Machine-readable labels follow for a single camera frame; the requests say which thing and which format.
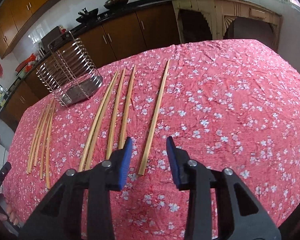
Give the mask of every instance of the cabinet handle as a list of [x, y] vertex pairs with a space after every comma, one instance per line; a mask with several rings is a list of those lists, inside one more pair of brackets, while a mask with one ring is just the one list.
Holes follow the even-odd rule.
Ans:
[[110, 40], [110, 42], [112, 42], [112, 40], [111, 40], [111, 37], [110, 37], [110, 34], [108, 33], [108, 37], [109, 37], [109, 40]]
[[106, 40], [106, 37], [104, 35], [102, 35], [102, 37], [103, 37], [103, 40], [105, 41], [105, 44], [108, 44], [107, 40]]

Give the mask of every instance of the kitchen counter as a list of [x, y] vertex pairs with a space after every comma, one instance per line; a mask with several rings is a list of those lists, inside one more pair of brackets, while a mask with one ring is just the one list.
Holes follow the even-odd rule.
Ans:
[[[157, 6], [157, 5], [161, 5], [161, 4], [165, 4], [165, 3], [169, 3], [171, 2], [171, 0], [138, 0], [135, 2], [131, 2], [126, 4], [124, 7], [118, 9], [118, 10], [108, 10], [104, 13], [101, 13], [98, 15], [97, 19], [91, 20], [87, 23], [82, 23], [79, 24], [78, 26], [76, 26], [75, 28], [73, 28], [72, 30], [70, 30], [70, 32], [72, 33], [72, 35], [74, 36], [74, 38], [77, 38], [78, 36], [88, 32], [89, 30], [116, 18], [122, 17], [124, 15], [139, 11], [139, 10], [143, 10], [146, 8], [150, 8], [152, 6]], [[69, 40], [64, 40], [60, 43], [58, 43], [54, 48], [55, 49], [59, 49], [61, 48], [63, 45], [65, 45], [66, 43], [68, 43]], [[44, 57], [41, 58], [40, 61], [38, 61], [38, 63], [24, 76], [24, 78], [20, 79], [17, 78], [16, 81], [13, 83], [13, 85], [11, 87], [14, 86], [14, 89], [12, 91], [10, 91], [11, 87], [9, 88], [9, 91], [11, 92], [5, 102], [5, 105], [9, 102], [10, 98], [12, 97], [12, 95], [14, 94], [14, 92], [16, 91], [16, 89], [19, 87], [19, 85], [21, 84], [21, 82], [23, 80], [25, 80], [33, 71], [36, 71], [36, 68], [40, 66], [40, 64], [42, 62], [44, 62], [48, 57], [51, 56], [51, 52], [47, 52]]]

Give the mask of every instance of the metal bolt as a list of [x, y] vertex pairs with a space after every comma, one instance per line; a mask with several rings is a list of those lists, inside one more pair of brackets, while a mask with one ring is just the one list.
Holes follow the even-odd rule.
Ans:
[[198, 165], [197, 161], [195, 160], [189, 160], [187, 163], [190, 167], [195, 167]]
[[233, 174], [233, 170], [231, 170], [230, 168], [226, 168], [224, 170], [224, 172], [225, 172], [226, 175], [232, 175]]
[[109, 160], [103, 161], [102, 166], [103, 167], [110, 167], [111, 166], [111, 161], [109, 161]]
[[73, 176], [76, 173], [74, 169], [69, 169], [66, 171], [67, 176]]

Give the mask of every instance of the wire basket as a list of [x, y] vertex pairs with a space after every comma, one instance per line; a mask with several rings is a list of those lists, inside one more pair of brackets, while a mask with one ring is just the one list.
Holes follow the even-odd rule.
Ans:
[[[56, 41], [71, 41], [64, 50], [55, 50]], [[70, 106], [89, 99], [101, 87], [103, 79], [80, 38], [66, 32], [49, 43], [52, 60], [37, 68], [37, 75], [56, 100]]]

